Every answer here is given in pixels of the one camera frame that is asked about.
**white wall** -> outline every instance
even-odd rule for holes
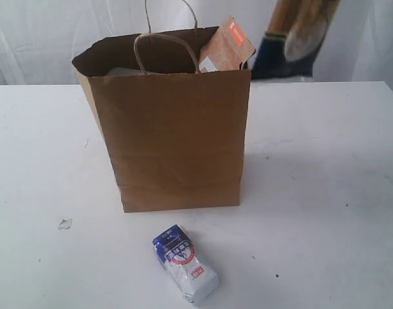
[[[259,46],[277,0],[190,0],[200,26],[227,15]],[[155,32],[191,28],[180,0],[149,0]],[[0,84],[77,83],[71,59],[110,35],[146,32],[144,0],[0,0]],[[393,88],[393,0],[342,0],[315,80],[385,80]]]

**brown paper bag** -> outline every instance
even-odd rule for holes
[[[108,37],[73,59],[125,212],[239,204],[251,75],[200,73],[216,30]],[[106,76],[113,68],[143,75]]]

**white curtain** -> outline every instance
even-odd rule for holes
[[[189,0],[199,26],[227,15],[258,47],[277,0]],[[152,30],[191,28],[180,0],[148,0]],[[0,0],[0,84],[74,84],[74,56],[110,36],[146,32],[144,0]],[[384,80],[393,89],[393,0],[342,0],[315,80]]]

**white table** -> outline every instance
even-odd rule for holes
[[[205,308],[393,308],[385,83],[253,84],[242,186],[124,214],[81,88],[0,86],[0,309],[191,308],[151,247],[174,223],[221,277]]]

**blue label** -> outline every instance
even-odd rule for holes
[[[152,243],[162,265],[166,259],[170,262],[175,256],[185,254],[186,248],[192,246],[192,242],[178,225],[167,229],[156,237]]]

